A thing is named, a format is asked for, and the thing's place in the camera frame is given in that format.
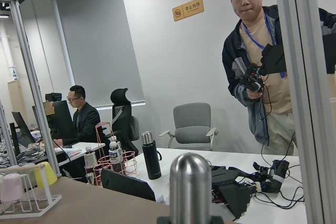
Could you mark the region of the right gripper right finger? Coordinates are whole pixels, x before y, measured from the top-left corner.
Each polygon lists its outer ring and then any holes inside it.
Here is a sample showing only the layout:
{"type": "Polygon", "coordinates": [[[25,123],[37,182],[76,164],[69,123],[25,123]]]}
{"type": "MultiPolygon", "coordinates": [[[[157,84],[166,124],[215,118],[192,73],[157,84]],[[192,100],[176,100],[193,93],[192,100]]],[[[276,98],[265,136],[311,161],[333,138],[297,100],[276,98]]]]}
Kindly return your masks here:
{"type": "Polygon", "coordinates": [[[224,221],[221,216],[211,216],[210,224],[224,224],[224,221]]]}

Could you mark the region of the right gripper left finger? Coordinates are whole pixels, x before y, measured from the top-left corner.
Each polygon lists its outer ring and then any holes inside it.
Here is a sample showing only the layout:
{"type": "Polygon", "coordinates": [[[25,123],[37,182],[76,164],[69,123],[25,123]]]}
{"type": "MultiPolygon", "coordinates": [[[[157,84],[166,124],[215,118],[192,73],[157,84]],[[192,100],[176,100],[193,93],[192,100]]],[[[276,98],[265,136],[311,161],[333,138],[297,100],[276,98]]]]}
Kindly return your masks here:
{"type": "Polygon", "coordinates": [[[169,216],[160,216],[157,218],[156,224],[170,224],[169,216]]]}

